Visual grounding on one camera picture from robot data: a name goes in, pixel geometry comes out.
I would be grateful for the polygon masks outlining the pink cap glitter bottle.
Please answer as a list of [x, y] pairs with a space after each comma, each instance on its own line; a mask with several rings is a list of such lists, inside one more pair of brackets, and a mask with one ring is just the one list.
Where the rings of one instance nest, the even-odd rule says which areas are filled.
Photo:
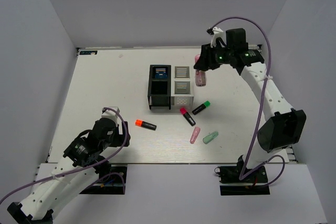
[[197, 87], [206, 86], [206, 73], [195, 69], [195, 84]]

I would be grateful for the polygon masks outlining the orange cap black highlighter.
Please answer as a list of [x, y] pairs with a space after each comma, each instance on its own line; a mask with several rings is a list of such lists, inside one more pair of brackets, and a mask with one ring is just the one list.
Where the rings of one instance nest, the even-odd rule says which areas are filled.
[[148, 130], [156, 130], [157, 126], [152, 124], [152, 123], [149, 123], [149, 122], [146, 122], [146, 121], [142, 121], [142, 120], [136, 120], [135, 122], [135, 125], [138, 126], [138, 127], [142, 127], [142, 128], [145, 128], [145, 129], [148, 129]]

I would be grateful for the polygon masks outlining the blue ink jar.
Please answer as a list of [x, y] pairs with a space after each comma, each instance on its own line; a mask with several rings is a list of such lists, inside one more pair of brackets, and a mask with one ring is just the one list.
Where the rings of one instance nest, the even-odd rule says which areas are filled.
[[169, 76], [166, 71], [159, 71], [158, 69], [153, 74], [153, 79], [167, 79]]

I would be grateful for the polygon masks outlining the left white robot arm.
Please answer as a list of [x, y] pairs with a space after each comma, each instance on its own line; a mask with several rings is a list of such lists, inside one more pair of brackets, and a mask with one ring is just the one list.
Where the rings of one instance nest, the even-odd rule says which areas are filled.
[[60, 211], [82, 191], [97, 183], [125, 179], [102, 152], [108, 147], [121, 150], [129, 146], [128, 123], [117, 116], [102, 117], [90, 130], [84, 130], [65, 149], [49, 177], [38, 180], [37, 187], [7, 212], [17, 223], [52, 223]]

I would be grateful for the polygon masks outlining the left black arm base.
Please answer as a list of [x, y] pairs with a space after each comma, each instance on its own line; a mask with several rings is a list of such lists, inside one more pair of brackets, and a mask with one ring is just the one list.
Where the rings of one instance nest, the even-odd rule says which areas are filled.
[[123, 177], [124, 183], [119, 175], [109, 175], [104, 179], [99, 176], [99, 181], [84, 189], [82, 195], [124, 195], [127, 182], [127, 166], [112, 166], [111, 173], [118, 173]]

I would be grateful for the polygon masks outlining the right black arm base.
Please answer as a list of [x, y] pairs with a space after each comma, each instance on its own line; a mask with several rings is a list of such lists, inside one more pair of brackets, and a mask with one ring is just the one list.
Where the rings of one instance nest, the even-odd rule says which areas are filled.
[[214, 173], [219, 177], [221, 196], [260, 196], [270, 195], [268, 177], [264, 166], [243, 180], [236, 166], [217, 166]]

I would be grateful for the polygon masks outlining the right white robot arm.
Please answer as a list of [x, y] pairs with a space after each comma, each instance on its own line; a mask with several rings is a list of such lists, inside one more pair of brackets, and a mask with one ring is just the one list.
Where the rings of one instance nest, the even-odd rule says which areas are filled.
[[201, 47], [194, 69], [205, 72], [230, 65], [249, 85], [262, 107], [258, 117], [264, 118], [265, 123], [257, 127], [253, 146], [238, 162], [237, 175], [247, 182], [255, 177], [259, 166], [281, 149], [298, 143], [307, 116], [303, 110], [294, 109], [281, 94], [261, 53], [249, 48], [244, 29], [222, 31], [213, 27], [207, 32], [211, 42]]

